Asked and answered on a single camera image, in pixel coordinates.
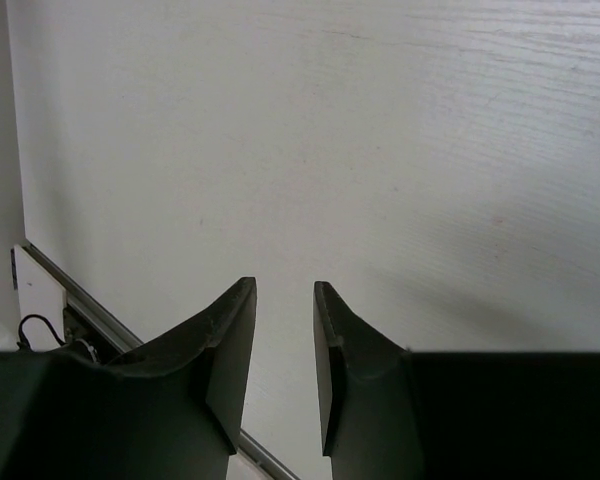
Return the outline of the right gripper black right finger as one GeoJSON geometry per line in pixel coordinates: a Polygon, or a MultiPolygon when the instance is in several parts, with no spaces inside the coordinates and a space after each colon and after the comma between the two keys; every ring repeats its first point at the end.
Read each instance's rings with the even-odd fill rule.
{"type": "Polygon", "coordinates": [[[336,479],[600,479],[600,352],[417,352],[314,285],[336,479]]]}

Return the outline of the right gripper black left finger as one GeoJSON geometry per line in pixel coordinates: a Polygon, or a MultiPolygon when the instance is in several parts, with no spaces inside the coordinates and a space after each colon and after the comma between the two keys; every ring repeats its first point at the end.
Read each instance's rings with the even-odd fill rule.
{"type": "Polygon", "coordinates": [[[98,365],[0,352],[0,479],[222,479],[237,452],[256,319],[244,277],[98,365]]]}

